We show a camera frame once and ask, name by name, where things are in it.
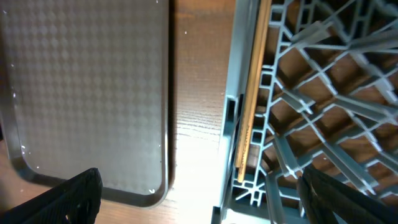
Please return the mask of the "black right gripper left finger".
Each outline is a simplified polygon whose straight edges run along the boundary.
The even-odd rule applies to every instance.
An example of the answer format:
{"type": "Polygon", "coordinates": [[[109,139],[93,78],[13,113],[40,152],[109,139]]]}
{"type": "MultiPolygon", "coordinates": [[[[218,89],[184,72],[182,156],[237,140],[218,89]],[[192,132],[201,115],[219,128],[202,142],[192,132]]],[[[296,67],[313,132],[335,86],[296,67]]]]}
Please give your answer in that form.
{"type": "Polygon", "coordinates": [[[1,223],[94,223],[103,183],[90,168],[3,214],[1,223]]]}

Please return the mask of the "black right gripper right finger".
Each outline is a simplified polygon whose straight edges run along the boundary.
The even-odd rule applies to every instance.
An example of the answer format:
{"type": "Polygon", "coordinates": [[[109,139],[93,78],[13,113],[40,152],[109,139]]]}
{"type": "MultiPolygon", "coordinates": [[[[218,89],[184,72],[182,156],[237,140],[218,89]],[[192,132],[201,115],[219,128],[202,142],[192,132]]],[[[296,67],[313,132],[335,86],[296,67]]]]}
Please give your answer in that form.
{"type": "Polygon", "coordinates": [[[397,223],[397,212],[314,166],[304,169],[297,191],[310,223],[397,223]]]}

